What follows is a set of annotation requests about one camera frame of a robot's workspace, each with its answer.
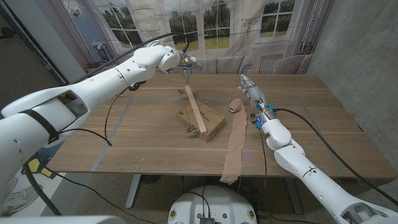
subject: screw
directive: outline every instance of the screw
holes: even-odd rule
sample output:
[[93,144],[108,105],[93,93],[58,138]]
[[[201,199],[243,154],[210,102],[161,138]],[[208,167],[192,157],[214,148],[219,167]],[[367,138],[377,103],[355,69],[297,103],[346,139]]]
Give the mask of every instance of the screw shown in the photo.
[[254,214],[254,211],[248,210],[248,217],[249,217],[250,219],[253,219],[255,216],[256,216],[256,215]]
[[176,211],[176,210],[172,210],[172,211],[170,212],[170,218],[171,218],[171,219],[174,219],[176,216],[177,216],[177,211]]

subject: wooden table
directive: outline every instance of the wooden table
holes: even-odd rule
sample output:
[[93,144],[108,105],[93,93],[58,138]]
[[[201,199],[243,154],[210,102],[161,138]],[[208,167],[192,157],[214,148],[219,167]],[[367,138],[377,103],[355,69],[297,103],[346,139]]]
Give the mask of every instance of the wooden table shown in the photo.
[[[374,146],[332,92],[316,75],[249,75],[270,104],[293,110],[320,130],[334,150],[363,177],[392,179],[395,170]],[[225,115],[226,124],[205,143],[177,123],[176,112],[188,104],[180,75],[157,75],[138,91],[127,91],[114,104],[108,121],[113,147],[98,136],[79,132],[67,140],[49,167],[59,172],[99,172],[167,175],[221,175],[232,132],[229,102],[242,98],[248,114],[242,175],[264,177],[259,131],[249,120],[255,112],[237,89],[239,75],[191,75],[195,98]],[[93,112],[84,128],[103,134],[113,100]],[[300,118],[280,111],[277,117],[304,148],[307,157],[330,177],[353,177]],[[267,175],[289,175],[266,148]]]

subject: wooden stick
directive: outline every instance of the wooden stick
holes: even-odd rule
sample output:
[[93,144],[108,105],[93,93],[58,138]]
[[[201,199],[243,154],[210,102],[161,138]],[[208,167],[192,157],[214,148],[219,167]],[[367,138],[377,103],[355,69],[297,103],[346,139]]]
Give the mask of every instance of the wooden stick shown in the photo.
[[192,93],[191,87],[189,85],[185,86],[185,91],[187,91],[189,102],[192,105],[193,113],[195,114],[195,117],[196,117],[196,119],[198,121],[200,132],[201,133],[207,132],[205,123],[203,122],[203,118],[200,115],[200,111],[199,111],[199,107],[197,105],[197,101],[195,100],[195,97],[193,97],[193,93]]

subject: black strap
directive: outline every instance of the black strap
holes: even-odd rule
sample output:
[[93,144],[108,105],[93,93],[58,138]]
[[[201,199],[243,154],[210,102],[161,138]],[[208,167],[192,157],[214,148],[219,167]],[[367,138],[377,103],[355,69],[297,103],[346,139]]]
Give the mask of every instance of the black strap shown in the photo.
[[51,142],[58,140],[58,135],[59,135],[58,131],[55,130],[55,128],[45,118],[43,118],[43,116],[40,115],[38,112],[36,112],[32,109],[29,109],[29,110],[21,111],[20,113],[28,114],[33,119],[35,119],[37,122],[39,122],[43,126],[43,128],[45,128],[45,130],[50,134],[49,144]]

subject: robotic arm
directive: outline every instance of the robotic arm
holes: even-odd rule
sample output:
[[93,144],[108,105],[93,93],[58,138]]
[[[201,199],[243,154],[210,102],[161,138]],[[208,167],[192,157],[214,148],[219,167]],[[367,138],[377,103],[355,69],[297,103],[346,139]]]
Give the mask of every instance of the robotic arm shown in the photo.
[[252,114],[252,122],[265,134],[267,145],[274,150],[277,163],[299,178],[317,200],[328,210],[335,222],[395,223],[398,213],[356,198],[341,188],[306,157],[303,148],[292,139],[290,131],[275,118],[269,109],[265,94],[247,76],[241,75],[244,88],[238,87],[258,109]]
[[0,170],[0,195],[35,152],[57,145],[75,132],[60,131],[80,128],[100,104],[132,84],[152,78],[156,68],[166,71],[195,63],[183,58],[184,54],[153,41],[114,68],[73,85],[31,93],[7,105],[1,111],[5,118],[0,120],[0,164],[5,167]]

